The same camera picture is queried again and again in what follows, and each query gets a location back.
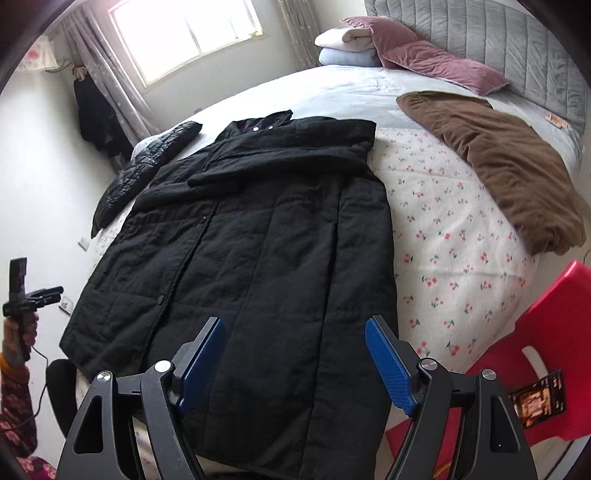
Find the left forearm patterned sleeve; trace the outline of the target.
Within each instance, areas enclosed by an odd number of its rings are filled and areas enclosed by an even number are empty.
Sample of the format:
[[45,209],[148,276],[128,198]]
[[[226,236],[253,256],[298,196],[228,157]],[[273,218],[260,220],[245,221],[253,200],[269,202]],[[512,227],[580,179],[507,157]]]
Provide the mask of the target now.
[[1,356],[1,437],[30,479],[55,479],[56,470],[34,455],[37,429],[26,366],[12,367]]

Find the left hand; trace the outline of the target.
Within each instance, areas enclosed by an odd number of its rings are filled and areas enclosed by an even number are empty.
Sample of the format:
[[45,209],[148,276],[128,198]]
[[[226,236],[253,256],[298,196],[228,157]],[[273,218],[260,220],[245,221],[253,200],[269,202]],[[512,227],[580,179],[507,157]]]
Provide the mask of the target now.
[[19,369],[26,364],[24,354],[35,344],[38,320],[37,313],[26,314],[22,322],[4,319],[2,354],[12,368]]

